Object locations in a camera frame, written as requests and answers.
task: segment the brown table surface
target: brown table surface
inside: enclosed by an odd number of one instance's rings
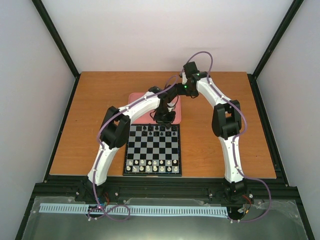
[[[146,92],[152,86],[163,88],[174,74],[177,72],[82,72],[50,174],[86,175],[98,152],[96,136],[107,109],[128,104],[131,93]],[[248,130],[239,140],[244,173],[250,177],[275,178],[247,74],[212,72],[211,76],[227,97],[240,102],[247,119]],[[224,177],[224,157],[211,128],[212,116],[213,109],[202,95],[196,99],[181,97],[183,177]],[[115,155],[108,176],[122,176],[124,156],[125,146]]]

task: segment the pink tray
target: pink tray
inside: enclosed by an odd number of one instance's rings
[[[130,94],[129,96],[129,104],[132,103],[133,101],[141,98],[143,95],[145,94],[145,92],[133,92]],[[180,98],[178,99],[178,102],[175,106],[175,119],[173,121],[173,124],[179,124],[181,122],[181,102],[180,102]],[[139,117],[137,120],[135,120],[133,123],[134,124],[156,124],[156,122],[150,117],[150,113],[152,113],[152,111],[147,112],[146,114],[144,114],[143,116]]]

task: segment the white wall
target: white wall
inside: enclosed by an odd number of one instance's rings
[[[79,71],[179,71],[200,50],[214,71],[252,73],[292,0],[44,0]],[[201,69],[208,59],[196,60]]]
[[[304,1],[258,85],[290,185],[320,239],[320,1]]]
[[[42,182],[74,78],[30,0],[0,1],[0,238]]]

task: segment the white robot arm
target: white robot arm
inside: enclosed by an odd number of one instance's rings
[[[119,147],[123,146],[128,140],[131,123],[145,113],[156,110],[154,115],[156,122],[163,126],[169,126],[175,118],[175,112],[168,106],[168,103],[177,95],[186,95],[195,98],[199,93],[204,95],[213,108],[212,129],[214,134],[219,138],[222,146],[225,179],[229,183],[237,183],[243,180],[243,177],[236,169],[233,154],[234,144],[238,169],[242,172],[239,154],[239,137],[234,139],[234,136],[238,134],[241,129],[241,117],[239,115],[237,116],[238,112],[234,111],[225,101],[231,101],[231,99],[224,96],[214,85],[210,77],[207,78],[206,72],[199,72],[194,62],[189,62],[183,67],[182,83],[171,86],[171,89],[167,92],[156,95],[161,89],[155,86],[131,104],[120,108],[109,108],[103,123],[115,115],[115,113],[122,111],[121,116],[124,119],[124,123],[122,124],[121,120],[118,126],[112,123],[113,125],[111,125],[105,133],[102,132],[98,154],[91,171],[87,175],[92,183],[99,186],[106,181],[107,173],[115,154],[119,150]],[[240,108],[238,101],[235,100],[233,103],[238,104],[237,107]],[[231,113],[231,116],[226,117],[226,113]]]

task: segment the black metal frame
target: black metal frame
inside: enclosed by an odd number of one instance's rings
[[[26,227],[30,211],[32,209],[34,199],[36,196],[73,196],[78,201],[85,201],[88,203],[94,203],[94,199],[86,192],[85,178],[83,176],[55,176],[49,175],[50,168],[53,163],[54,156],[61,138],[61,134],[64,125],[67,120],[69,109],[72,104],[74,94],[80,79],[80,74],[77,71],[68,51],[63,44],[58,31],[56,30],[52,20],[50,19],[48,12],[46,11],[41,0],[32,0],[34,6],[38,10],[43,22],[49,30],[52,38],[58,46],[61,54],[63,55],[67,65],[69,66],[72,74],[75,77],[74,86],[70,99],[68,101],[64,117],[59,129],[56,142],[50,157],[49,165],[46,170],[44,182],[36,183],[32,192],[29,204],[26,208],[23,220],[18,230],[16,239],[21,239]],[[273,162],[274,170],[276,173],[276,179],[264,179],[268,184],[272,199],[275,200],[294,200],[297,203],[297,207],[304,224],[305,231],[310,240],[315,239],[311,230],[303,203],[301,201],[298,189],[291,187],[288,184],[284,166],[282,164],[279,151],[275,142],[275,138],[268,120],[266,109],[264,107],[263,100],[257,84],[257,78],[261,73],[263,67],[266,65],[273,50],[277,46],[287,27],[289,26],[294,15],[298,11],[299,7],[303,3],[303,0],[293,0],[290,8],[288,9],[284,19],[282,20],[278,30],[273,36],[270,44],[268,45],[265,53],[259,61],[253,74],[248,74],[249,83],[251,86],[252,94],[256,103],[257,111],[262,123],[262,128],[266,138],[266,142],[270,151],[271,159]],[[103,186],[107,189],[110,200],[112,202],[121,203],[123,200],[129,198],[185,198],[185,199],[197,199],[212,204],[221,204],[226,207],[233,207],[242,204],[241,202],[230,203],[219,198],[219,192],[221,191],[224,180],[221,178],[203,179],[203,178],[148,178],[144,177],[108,177]],[[268,192],[262,184],[252,180],[247,181],[248,191],[253,194],[256,199],[267,199]]]

